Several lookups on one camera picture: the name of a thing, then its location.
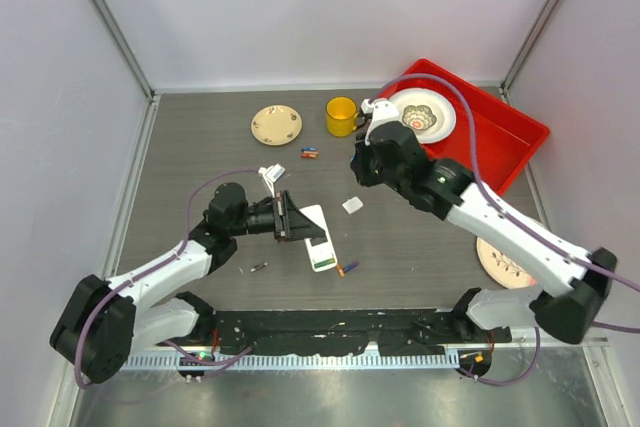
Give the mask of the white remote control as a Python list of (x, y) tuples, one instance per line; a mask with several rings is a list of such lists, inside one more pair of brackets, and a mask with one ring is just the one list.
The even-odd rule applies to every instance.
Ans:
[[(326, 219), (325, 219), (322, 207), (316, 204), (316, 205), (303, 207), (301, 211), (303, 214), (306, 214), (311, 220), (313, 220), (318, 225), (320, 225), (325, 230), (325, 235), (326, 235), (324, 239), (305, 239), (304, 240), (312, 271), (314, 273), (319, 273), (319, 272), (323, 272), (323, 271), (335, 268), (338, 264), (338, 257), (337, 257), (335, 248), (333, 246), (333, 242), (329, 233), (328, 225), (326, 223)], [(315, 270), (313, 268), (314, 263), (321, 262), (326, 259), (334, 259), (336, 261), (336, 265), (332, 268), (324, 268), (321, 270)]]

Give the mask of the green battery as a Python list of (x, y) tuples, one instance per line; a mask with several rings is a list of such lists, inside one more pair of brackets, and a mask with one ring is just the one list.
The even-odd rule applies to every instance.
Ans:
[(332, 268), (336, 265), (336, 261), (334, 259), (326, 259), (321, 262), (317, 262), (313, 264), (313, 268), (315, 270), (321, 270), (324, 268)]

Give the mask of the white battery cover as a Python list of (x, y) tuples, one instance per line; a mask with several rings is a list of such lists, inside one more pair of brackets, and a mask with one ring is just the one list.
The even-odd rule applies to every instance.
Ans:
[(348, 215), (353, 215), (357, 211), (359, 211), (364, 206), (361, 199), (357, 196), (349, 198), (345, 202), (342, 203), (342, 208)]

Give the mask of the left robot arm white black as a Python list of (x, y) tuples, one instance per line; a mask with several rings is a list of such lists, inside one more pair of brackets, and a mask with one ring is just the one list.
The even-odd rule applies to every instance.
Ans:
[(180, 287), (212, 274), (236, 252), (244, 235), (270, 234), (278, 242), (326, 239), (327, 233), (293, 202), (288, 191), (249, 203), (235, 182), (215, 190), (202, 220), (168, 252), (126, 274), (78, 282), (51, 334), (50, 346), (73, 366), (87, 389), (113, 377), (130, 355), (185, 339), (205, 344), (212, 308)]

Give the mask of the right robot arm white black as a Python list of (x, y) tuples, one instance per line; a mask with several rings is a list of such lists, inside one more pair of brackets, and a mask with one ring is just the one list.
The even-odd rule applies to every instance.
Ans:
[(566, 344), (579, 344), (611, 290), (616, 256), (587, 251), (521, 214), (455, 160), (432, 159), (398, 121), (356, 138), (350, 167), (365, 187), (384, 184), (419, 211), (460, 227), (515, 261), (532, 287), (471, 289), (457, 303), (451, 327), (472, 342), (486, 330), (534, 325)]

